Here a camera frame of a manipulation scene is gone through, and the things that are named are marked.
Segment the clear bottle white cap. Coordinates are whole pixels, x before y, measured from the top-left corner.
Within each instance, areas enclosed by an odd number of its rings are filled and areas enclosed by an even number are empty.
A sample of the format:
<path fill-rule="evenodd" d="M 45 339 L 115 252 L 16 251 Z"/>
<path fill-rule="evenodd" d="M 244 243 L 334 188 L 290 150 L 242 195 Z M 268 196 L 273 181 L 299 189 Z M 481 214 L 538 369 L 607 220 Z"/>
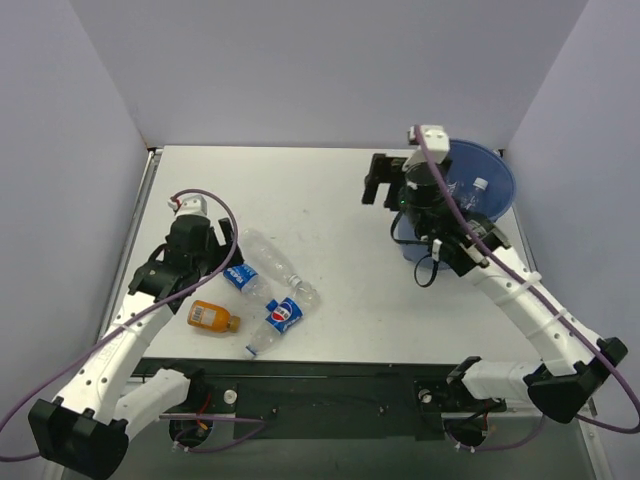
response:
<path fill-rule="evenodd" d="M 461 210 L 475 212 L 483 203 L 488 181 L 477 177 L 470 185 L 462 181 L 454 181 L 448 185 L 452 195 Z"/>

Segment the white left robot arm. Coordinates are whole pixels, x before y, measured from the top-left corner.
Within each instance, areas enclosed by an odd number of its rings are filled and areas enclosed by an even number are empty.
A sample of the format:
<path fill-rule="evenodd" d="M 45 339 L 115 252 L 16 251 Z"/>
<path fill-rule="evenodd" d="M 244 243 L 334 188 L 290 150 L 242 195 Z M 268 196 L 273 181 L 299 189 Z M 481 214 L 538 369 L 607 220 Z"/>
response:
<path fill-rule="evenodd" d="M 240 260 L 237 222 L 212 226 L 203 213 L 176 215 L 163 244 L 138 267 L 105 335 L 53 400 L 37 400 L 28 421 L 42 458 L 91 479 L 109 478 L 130 440 L 166 409 L 192 412 L 204 384 L 163 370 L 146 387 L 124 395 L 127 381 L 154 337 L 185 297 Z"/>

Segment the small Pepsi bottle blue cap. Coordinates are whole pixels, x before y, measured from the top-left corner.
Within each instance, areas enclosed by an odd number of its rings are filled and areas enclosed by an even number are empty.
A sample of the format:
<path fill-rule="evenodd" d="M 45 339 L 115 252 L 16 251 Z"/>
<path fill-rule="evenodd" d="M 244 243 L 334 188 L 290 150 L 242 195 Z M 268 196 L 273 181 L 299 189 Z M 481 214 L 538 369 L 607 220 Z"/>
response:
<path fill-rule="evenodd" d="M 226 268 L 223 276 L 245 298 L 264 307 L 268 312 L 272 312 L 278 305 L 269 282 L 248 264 Z"/>

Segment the large Pepsi bottle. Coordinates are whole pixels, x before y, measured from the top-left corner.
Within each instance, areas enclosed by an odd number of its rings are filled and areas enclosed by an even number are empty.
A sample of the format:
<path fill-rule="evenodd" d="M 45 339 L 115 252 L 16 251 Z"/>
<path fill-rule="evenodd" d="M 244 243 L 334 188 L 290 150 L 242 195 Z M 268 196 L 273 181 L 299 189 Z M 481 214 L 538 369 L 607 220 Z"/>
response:
<path fill-rule="evenodd" d="M 245 357 L 254 360 L 275 348 L 294 325 L 312 315 L 319 305 L 318 291 L 309 282 L 300 282 L 252 333 L 245 346 Z"/>

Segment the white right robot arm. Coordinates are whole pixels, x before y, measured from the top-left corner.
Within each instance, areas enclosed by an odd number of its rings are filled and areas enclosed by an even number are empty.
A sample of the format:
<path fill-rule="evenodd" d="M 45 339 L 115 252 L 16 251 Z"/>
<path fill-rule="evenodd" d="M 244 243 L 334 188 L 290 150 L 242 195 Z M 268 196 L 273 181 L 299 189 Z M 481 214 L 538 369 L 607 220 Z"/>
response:
<path fill-rule="evenodd" d="M 362 202 L 371 205 L 382 184 L 384 206 L 406 218 L 414 244 L 482 292 L 537 352 L 533 364 L 491 362 L 472 356 L 447 378 L 449 402 L 468 409 L 485 400 L 533 404 L 543 415 L 569 423 L 628 353 L 616 337 L 585 327 L 529 270 L 504 232 L 486 215 L 462 208 L 442 193 L 436 178 L 450 159 L 407 165 L 405 158 L 376 153 L 364 178 Z"/>

